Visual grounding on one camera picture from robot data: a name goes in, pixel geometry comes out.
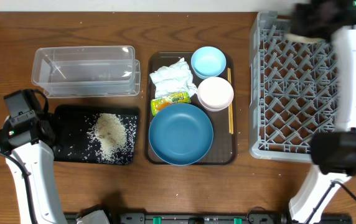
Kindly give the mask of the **light blue bowl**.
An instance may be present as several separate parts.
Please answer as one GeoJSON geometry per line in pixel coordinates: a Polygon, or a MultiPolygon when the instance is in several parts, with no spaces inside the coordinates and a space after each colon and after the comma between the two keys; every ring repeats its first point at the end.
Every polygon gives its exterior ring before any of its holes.
{"type": "Polygon", "coordinates": [[[225,54],[211,46],[197,49],[190,62],[195,74],[202,79],[219,76],[227,66],[225,54]]]}

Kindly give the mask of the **dark blue plate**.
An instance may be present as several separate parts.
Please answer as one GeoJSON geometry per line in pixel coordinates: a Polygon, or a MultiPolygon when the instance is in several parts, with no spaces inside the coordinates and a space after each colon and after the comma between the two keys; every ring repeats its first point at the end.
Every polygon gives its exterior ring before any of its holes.
{"type": "Polygon", "coordinates": [[[162,161],[186,166],[209,152],[213,136],[212,122],[205,112],[191,104],[174,104],[153,117],[148,139],[162,161]]]}

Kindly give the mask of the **beige cup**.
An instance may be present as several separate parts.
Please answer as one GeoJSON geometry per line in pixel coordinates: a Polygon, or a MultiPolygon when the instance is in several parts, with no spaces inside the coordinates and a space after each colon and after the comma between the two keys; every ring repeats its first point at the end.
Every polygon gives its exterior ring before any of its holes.
{"type": "Polygon", "coordinates": [[[292,41],[292,42],[300,42],[300,43],[303,43],[303,44],[314,44],[314,43],[317,43],[319,41],[322,41],[321,38],[304,37],[304,36],[291,34],[291,33],[287,33],[286,34],[286,38],[288,40],[292,41]]]}

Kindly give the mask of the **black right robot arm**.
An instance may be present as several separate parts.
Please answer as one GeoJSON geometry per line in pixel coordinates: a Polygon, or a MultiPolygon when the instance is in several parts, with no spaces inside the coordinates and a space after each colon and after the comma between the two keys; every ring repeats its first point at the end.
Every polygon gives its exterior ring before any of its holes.
{"type": "Polygon", "coordinates": [[[339,189],[356,175],[356,1],[297,3],[287,38],[332,44],[339,72],[339,105],[334,131],[311,139],[312,166],[289,201],[283,223],[322,223],[322,213],[339,189]]]}

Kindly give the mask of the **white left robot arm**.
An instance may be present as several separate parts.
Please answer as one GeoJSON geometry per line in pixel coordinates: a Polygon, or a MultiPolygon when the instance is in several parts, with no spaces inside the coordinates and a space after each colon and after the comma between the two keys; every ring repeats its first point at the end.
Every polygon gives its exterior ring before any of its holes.
{"type": "Polygon", "coordinates": [[[21,223],[67,223],[54,175],[58,149],[46,119],[6,118],[0,130],[0,152],[7,156],[14,179],[21,223]]]}

